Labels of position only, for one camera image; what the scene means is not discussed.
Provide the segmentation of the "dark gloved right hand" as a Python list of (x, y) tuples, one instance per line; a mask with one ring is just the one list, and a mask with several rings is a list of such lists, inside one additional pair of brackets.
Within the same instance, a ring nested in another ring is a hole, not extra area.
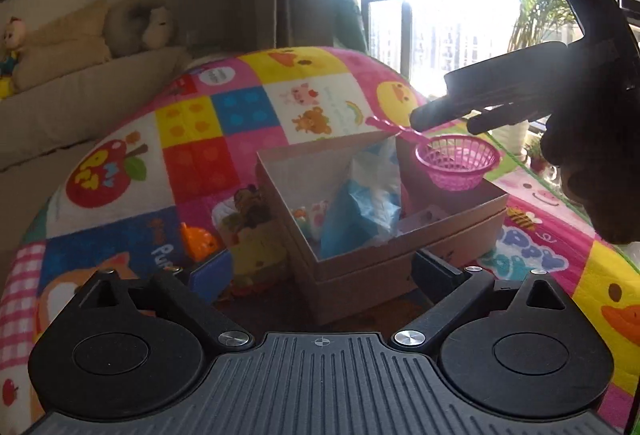
[(639, 240), (638, 103), (556, 111), (540, 144), (600, 237), (613, 244)]

